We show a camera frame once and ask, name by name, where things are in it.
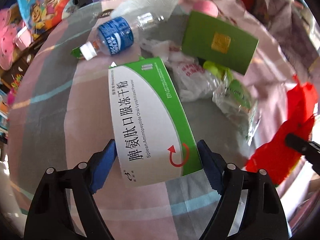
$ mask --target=water bottle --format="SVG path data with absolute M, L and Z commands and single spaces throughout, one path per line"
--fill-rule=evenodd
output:
M 150 12 L 137 17 L 133 15 L 116 17 L 97 28 L 96 39 L 82 45 L 81 54 L 86 60 L 92 59 L 100 51 L 109 56 L 118 54 L 132 46 L 138 39 L 139 30 L 155 27 L 162 21 L 164 21 L 163 16 L 156 16 Z

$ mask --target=silver screw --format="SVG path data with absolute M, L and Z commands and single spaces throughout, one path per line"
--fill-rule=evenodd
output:
M 267 171 L 264 170 L 264 169 L 260 169 L 260 170 L 259 170 L 259 173 L 260 173 L 261 175 L 266 175 L 266 174 L 267 174 Z
M 46 173 L 51 174 L 54 172 L 54 168 L 47 168 Z
M 228 163 L 227 168 L 228 168 L 229 170 L 235 170 L 235 169 L 236 169 L 236 166 L 235 166 L 233 163 Z
M 87 167 L 87 163 L 84 163 L 84 162 L 83 162 L 83 163 L 79 163 L 79 164 L 78 164 L 78 168 L 79 168 L 79 169 L 84 169 L 85 167 Z

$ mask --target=gold seal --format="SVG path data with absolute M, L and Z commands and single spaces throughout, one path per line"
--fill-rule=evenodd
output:
M 211 49 L 223 54 L 227 54 L 231 43 L 231 38 L 221 33 L 215 33 L 211 43 Z

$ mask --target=pink ball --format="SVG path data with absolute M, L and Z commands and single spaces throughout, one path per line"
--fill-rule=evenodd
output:
M 218 8 L 215 5 L 214 2 L 211 2 L 210 0 L 201 0 L 199 2 L 196 2 L 192 9 L 194 11 L 198 11 L 204 14 L 207 14 L 211 17 L 217 17 L 218 16 Z

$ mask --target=plastic bag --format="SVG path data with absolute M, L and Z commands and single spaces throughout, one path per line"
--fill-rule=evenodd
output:
M 76 9 L 73 0 L 17 0 L 33 39 L 56 26 Z
M 180 47 L 172 41 L 142 39 L 140 46 L 154 57 L 160 57 L 164 65 L 172 70 L 180 101 L 192 102 L 199 98 L 212 97 L 219 80 L 202 68 L 194 57 L 184 55 Z
M 251 96 L 246 87 L 226 73 L 218 88 L 213 91 L 212 101 L 238 127 L 250 145 L 261 114 L 258 101 Z

